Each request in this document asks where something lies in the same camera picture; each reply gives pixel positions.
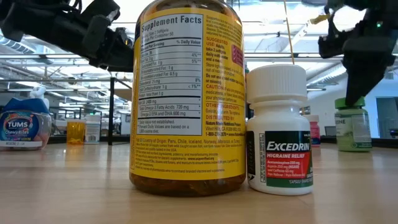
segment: white container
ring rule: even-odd
[[[85,144],[99,144],[101,133],[101,115],[86,116]]]
[[[303,195],[313,190],[310,122],[300,116],[307,100],[305,70],[271,65],[250,72],[247,125],[248,182],[260,192]]]

